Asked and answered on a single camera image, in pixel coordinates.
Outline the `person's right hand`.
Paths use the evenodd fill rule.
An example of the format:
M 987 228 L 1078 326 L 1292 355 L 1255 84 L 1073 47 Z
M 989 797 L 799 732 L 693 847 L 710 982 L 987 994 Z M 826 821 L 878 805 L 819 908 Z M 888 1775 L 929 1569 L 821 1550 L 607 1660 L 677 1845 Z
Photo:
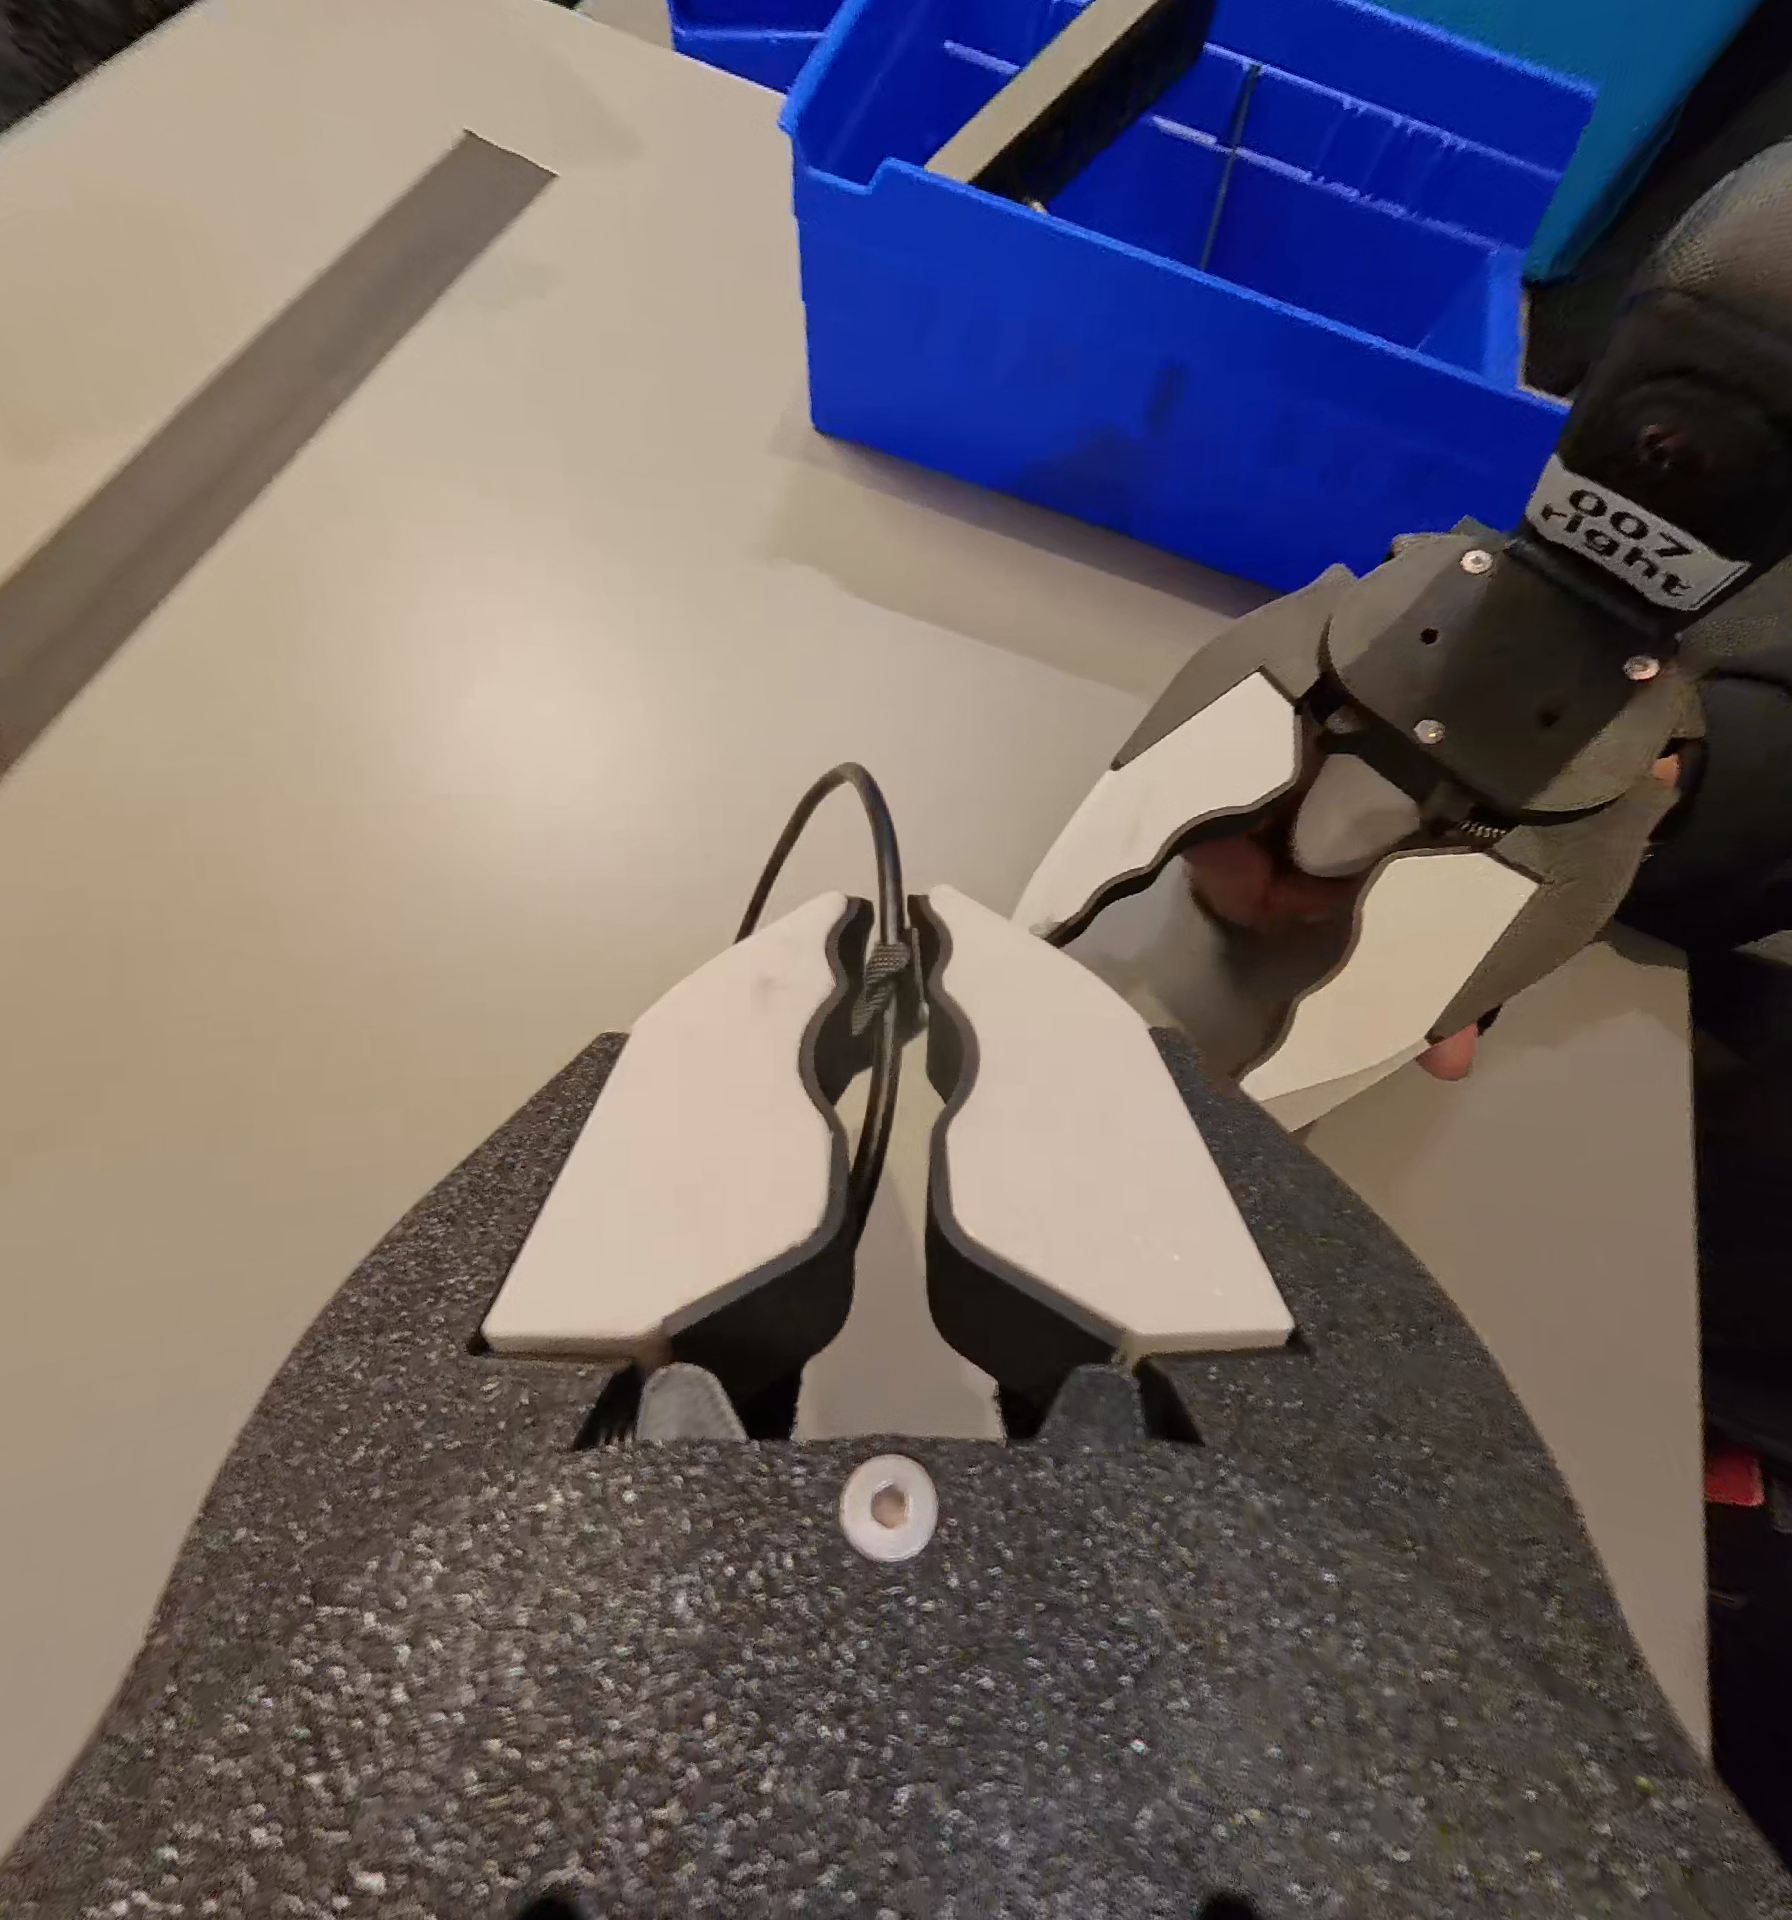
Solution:
M 1361 882 L 1297 869 L 1289 838 L 1268 828 L 1202 841 L 1181 855 L 1193 898 L 1215 922 L 1250 937 L 1301 937 L 1342 925 Z

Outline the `thin black rod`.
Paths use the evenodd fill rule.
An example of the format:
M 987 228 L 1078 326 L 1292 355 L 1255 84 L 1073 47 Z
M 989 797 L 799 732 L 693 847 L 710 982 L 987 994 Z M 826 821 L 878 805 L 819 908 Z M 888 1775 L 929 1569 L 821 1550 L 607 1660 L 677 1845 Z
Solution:
M 1263 77 L 1260 62 L 1251 62 L 1248 65 L 1244 79 L 1239 86 L 1239 96 L 1236 96 L 1227 132 L 1224 132 L 1220 180 L 1217 180 L 1215 189 L 1212 218 L 1208 228 L 1205 228 L 1196 259 L 1196 271 L 1203 273 L 1205 276 L 1215 269 L 1217 240 L 1220 240 L 1222 218 L 1227 211 L 1231 191 L 1236 179 L 1236 170 L 1239 168 L 1241 156 L 1244 153 L 1248 120 L 1253 100 L 1258 95 L 1260 77 Z

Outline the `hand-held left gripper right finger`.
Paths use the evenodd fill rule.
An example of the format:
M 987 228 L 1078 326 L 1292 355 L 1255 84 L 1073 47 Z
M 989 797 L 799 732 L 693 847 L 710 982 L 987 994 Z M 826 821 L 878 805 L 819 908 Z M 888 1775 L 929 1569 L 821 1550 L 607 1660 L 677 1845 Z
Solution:
M 962 1355 L 1282 1348 L 1284 1302 L 1148 1023 L 999 912 L 914 898 L 927 989 L 927 1300 Z

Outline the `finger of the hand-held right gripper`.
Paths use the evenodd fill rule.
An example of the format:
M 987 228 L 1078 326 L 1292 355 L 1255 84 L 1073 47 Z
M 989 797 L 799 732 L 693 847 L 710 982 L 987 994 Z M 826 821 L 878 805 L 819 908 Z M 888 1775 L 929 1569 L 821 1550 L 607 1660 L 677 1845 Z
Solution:
M 1339 963 L 1294 999 L 1243 1093 L 1297 1136 L 1409 1069 L 1536 893 L 1488 852 L 1387 857 L 1361 889 Z
M 1304 756 L 1294 698 L 1248 672 L 1104 773 L 1029 877 L 1013 924 L 1070 946 L 1200 840 L 1265 819 L 1297 785 Z

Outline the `person's black clothing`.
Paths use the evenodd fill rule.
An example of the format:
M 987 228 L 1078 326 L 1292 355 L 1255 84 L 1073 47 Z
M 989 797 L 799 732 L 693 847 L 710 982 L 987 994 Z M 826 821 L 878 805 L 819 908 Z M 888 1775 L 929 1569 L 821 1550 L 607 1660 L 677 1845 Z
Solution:
M 1792 966 L 1692 954 L 1714 1753 L 1792 1876 Z

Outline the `blue plastic bin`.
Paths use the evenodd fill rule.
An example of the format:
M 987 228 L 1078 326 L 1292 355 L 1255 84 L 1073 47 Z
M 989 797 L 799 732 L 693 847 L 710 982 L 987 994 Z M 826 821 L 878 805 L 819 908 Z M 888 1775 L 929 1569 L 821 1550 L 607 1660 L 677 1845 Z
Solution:
M 1375 4 L 1219 4 L 1047 209 L 927 175 L 1080 11 L 835 16 L 782 115 L 816 430 L 1273 590 L 1517 526 L 1565 420 L 1522 273 L 1596 86 Z
M 830 31 L 840 2 L 670 2 L 679 57 L 787 95 Z

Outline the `person's right forearm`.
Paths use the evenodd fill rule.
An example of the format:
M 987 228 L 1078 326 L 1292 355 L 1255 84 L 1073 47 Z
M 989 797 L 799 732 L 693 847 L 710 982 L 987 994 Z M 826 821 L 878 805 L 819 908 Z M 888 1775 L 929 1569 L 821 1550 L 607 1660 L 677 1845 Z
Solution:
M 1792 559 L 1692 646 L 1707 733 L 1618 918 L 1698 954 L 1792 937 Z

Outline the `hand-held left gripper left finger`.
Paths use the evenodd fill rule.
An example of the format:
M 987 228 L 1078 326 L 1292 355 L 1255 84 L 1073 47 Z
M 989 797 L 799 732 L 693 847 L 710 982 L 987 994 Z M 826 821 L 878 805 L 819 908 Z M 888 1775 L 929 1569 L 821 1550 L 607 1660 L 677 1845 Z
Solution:
M 850 1158 L 816 1052 L 876 912 L 819 893 L 633 1023 L 485 1316 L 503 1359 L 652 1359 L 828 1251 Z

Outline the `teal panel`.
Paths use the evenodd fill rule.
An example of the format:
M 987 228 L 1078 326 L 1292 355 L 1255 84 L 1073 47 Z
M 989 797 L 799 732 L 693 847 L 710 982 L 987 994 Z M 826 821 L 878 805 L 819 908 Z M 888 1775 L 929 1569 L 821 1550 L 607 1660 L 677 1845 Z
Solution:
M 1597 91 L 1573 161 L 1532 242 L 1529 285 L 1570 276 L 1623 209 L 1688 95 L 1755 2 L 1393 2 L 1460 38 Z

